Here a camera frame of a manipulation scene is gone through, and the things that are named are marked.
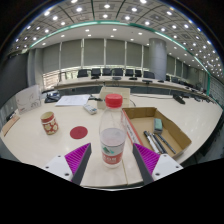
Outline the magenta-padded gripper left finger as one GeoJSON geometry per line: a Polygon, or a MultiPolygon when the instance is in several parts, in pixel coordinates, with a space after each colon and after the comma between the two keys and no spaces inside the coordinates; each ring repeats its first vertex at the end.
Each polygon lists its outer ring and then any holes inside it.
{"type": "Polygon", "coordinates": [[[80,185],[91,153],[91,144],[87,143],[66,155],[54,157],[43,170],[80,185]]]}

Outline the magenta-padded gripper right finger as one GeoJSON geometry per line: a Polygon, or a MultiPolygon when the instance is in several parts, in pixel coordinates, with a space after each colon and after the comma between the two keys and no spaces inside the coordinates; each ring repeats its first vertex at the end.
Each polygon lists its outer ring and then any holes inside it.
{"type": "Polygon", "coordinates": [[[182,169],[168,154],[159,155],[137,143],[133,144],[133,155],[145,185],[182,169]]]}

